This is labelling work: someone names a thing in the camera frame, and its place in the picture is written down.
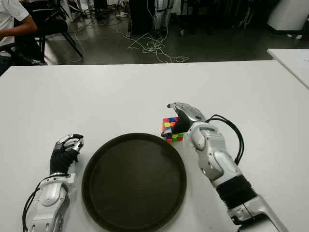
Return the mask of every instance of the black tray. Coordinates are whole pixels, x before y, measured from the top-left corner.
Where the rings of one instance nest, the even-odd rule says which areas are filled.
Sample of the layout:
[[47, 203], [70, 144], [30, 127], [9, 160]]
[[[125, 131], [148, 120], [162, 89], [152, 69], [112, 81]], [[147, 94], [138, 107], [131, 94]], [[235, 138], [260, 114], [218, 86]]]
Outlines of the black tray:
[[121, 135], [103, 145], [83, 176], [86, 209], [101, 227], [115, 232], [152, 232], [180, 208], [186, 173], [178, 152], [159, 137]]

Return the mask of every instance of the silver metal arm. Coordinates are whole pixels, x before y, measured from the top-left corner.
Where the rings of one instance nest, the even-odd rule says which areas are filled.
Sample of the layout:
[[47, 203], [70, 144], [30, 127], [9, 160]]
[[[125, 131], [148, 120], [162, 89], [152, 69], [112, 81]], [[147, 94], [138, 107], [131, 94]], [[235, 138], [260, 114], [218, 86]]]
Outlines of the silver metal arm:
[[255, 193], [234, 163], [218, 129], [211, 123], [205, 123], [205, 117], [201, 116], [201, 112], [196, 108], [179, 102], [169, 104], [168, 107], [171, 105], [179, 115], [179, 121], [186, 121], [186, 126], [190, 126], [183, 127], [182, 132], [187, 131], [189, 141], [198, 153], [199, 168], [225, 202], [227, 213], [234, 224], [241, 225], [239, 230], [288, 232], [275, 212], [262, 196]]
[[70, 164], [84, 145], [81, 135], [69, 134], [56, 142], [51, 157], [51, 175], [40, 183], [41, 194], [36, 201], [30, 232], [60, 232], [63, 217], [70, 204], [68, 192], [74, 186], [75, 173], [67, 175]]

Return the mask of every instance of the gray floor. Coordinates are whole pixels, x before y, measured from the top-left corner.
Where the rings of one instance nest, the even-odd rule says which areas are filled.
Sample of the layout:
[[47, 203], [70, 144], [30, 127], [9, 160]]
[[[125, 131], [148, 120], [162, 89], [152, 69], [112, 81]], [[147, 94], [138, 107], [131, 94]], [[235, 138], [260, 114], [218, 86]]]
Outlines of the gray floor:
[[[92, 20], [80, 17], [70, 24], [70, 34], [75, 40], [77, 37], [82, 45], [82, 48], [79, 46], [84, 53], [82, 60], [62, 35], [57, 35], [46, 42], [45, 61], [50, 65], [160, 63], [156, 54], [128, 49], [132, 41], [116, 31], [118, 29], [125, 33], [127, 21], [119, 21], [114, 15], [110, 16], [111, 26], [94, 21], [87, 28], [75, 33], [79, 27]], [[187, 32], [185, 36], [180, 36], [179, 30], [176, 22], [170, 24], [164, 52], [170, 56], [189, 57], [187, 62], [265, 60], [271, 59], [267, 53], [268, 48], [309, 48], [309, 42], [288, 38], [286, 35], [273, 35], [267, 29], [216, 29], [214, 35], [208, 35], [203, 28], [198, 28], [195, 35]], [[169, 61], [163, 55], [159, 55], [159, 58]]]

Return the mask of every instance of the white table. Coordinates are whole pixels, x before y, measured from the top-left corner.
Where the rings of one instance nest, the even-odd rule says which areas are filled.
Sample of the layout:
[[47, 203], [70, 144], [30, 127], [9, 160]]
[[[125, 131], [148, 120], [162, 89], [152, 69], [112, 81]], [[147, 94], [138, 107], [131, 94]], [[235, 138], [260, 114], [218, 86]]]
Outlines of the white table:
[[267, 51], [309, 89], [309, 49], [268, 49]]
[[[101, 232], [84, 209], [81, 180], [94, 152], [129, 132], [160, 134], [169, 102], [219, 113], [242, 132], [240, 162], [255, 190], [291, 231], [308, 229], [309, 91], [278, 62], [11, 67], [0, 77], [0, 230], [21, 231], [24, 203], [49, 171], [54, 142], [68, 132], [85, 137], [76, 164], [66, 232]], [[218, 122], [232, 156], [235, 134]], [[177, 216], [161, 232], [235, 232], [197, 155], [174, 144], [187, 171]]]

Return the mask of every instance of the white shirt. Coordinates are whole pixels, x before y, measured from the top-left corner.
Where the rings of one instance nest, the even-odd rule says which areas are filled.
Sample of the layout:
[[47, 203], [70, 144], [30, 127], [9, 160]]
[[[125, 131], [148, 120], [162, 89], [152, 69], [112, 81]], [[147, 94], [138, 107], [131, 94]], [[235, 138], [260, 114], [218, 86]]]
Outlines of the white shirt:
[[[0, 30], [14, 27], [14, 18], [23, 21], [29, 15], [28, 11], [18, 0], [0, 0]], [[4, 37], [0, 46], [14, 43], [14, 36]], [[0, 52], [1, 56], [9, 56], [7, 52]]]

